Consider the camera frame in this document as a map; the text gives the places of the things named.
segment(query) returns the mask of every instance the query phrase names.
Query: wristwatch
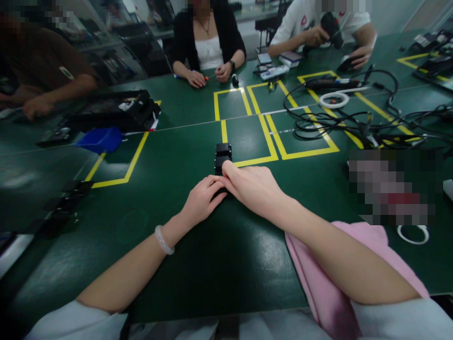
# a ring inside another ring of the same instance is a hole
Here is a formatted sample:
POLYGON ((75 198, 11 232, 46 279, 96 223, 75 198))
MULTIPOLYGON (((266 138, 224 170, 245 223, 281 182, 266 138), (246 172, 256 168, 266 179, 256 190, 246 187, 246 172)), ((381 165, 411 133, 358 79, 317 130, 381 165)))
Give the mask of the wristwatch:
POLYGON ((231 74, 236 73, 236 63, 232 60, 230 60, 231 63, 231 74))

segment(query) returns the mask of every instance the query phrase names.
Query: pink towel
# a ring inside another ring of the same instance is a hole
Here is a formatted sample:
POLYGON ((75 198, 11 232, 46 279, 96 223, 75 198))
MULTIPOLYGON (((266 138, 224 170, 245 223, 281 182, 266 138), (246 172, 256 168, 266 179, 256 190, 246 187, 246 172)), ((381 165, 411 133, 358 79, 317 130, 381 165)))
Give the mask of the pink towel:
MULTIPOLYGON (((388 246, 384 227, 372 226, 366 222, 347 224, 336 221, 332 224, 381 256, 422 298, 429 298, 428 291, 413 270, 388 246)), ((285 238, 315 321, 334 340, 360 337, 361 332, 349 298, 324 273, 301 241, 288 233, 285 233, 285 238)))

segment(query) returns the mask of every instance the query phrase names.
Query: blue plastic tray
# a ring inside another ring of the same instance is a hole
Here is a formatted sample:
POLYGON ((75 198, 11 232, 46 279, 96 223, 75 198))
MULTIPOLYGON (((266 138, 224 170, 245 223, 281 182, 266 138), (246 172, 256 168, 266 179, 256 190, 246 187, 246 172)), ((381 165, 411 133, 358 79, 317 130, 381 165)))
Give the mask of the blue plastic tray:
POLYGON ((76 144, 78 147, 95 153, 114 152, 123 137, 118 127, 93 129, 88 131, 76 144))

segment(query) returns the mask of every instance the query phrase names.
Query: white t-shirt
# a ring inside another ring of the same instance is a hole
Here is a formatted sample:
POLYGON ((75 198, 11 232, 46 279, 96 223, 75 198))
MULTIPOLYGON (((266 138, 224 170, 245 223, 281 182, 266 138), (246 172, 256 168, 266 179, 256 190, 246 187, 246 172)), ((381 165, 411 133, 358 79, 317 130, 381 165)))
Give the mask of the white t-shirt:
MULTIPOLYGON (((453 321, 431 299, 380 306, 351 304, 363 340, 449 340, 453 334, 453 321)), ((72 301, 44 316, 25 340, 118 340, 126 318, 126 314, 109 315, 72 301)), ((216 318, 149 323, 131 328, 129 340, 210 340, 217 324, 216 318)), ((243 314, 240 316, 239 339, 331 340, 313 317, 301 310, 243 314)))
MULTIPOLYGON (((270 44, 284 43, 300 32, 320 25, 325 12, 316 11, 315 1, 294 0, 270 44)), ((346 42, 352 39, 355 31, 371 21, 368 12, 333 12, 332 14, 338 18, 346 42)))
POLYGON ((200 69, 217 68, 223 64, 222 49, 218 36, 208 40, 195 40, 200 69))

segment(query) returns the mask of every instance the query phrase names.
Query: white cable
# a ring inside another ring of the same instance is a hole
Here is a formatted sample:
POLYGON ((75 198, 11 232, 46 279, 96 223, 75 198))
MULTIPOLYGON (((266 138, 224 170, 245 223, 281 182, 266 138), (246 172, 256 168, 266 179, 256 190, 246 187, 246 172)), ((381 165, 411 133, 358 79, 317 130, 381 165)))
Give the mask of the white cable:
POLYGON ((398 232, 398 235, 406 242, 409 242, 409 243, 412 243, 412 244, 415 244, 415 245, 422 245, 422 244, 425 244, 428 242, 429 240, 429 233, 428 233, 428 228, 426 226, 417 226, 419 229, 421 229, 423 231, 423 233, 425 234, 425 239, 421 242, 415 242, 415 241, 411 241, 409 240, 408 238, 404 237, 403 234, 401 233, 401 228, 403 226, 398 226, 398 229, 397 229, 397 232, 398 232))
POLYGON ((358 87, 358 88, 354 88, 354 89, 341 90, 341 91, 327 93, 327 94, 321 96, 321 98, 319 99, 319 103, 321 104, 322 107, 324 107, 326 109, 331 109, 331 110, 339 109, 339 108, 346 106, 346 104, 349 103, 350 98, 346 93, 364 91, 364 90, 368 90, 368 89, 369 89, 369 86, 365 86, 365 87, 358 87), (327 102, 327 99, 338 98, 338 97, 340 97, 342 99, 341 103, 329 104, 327 102))

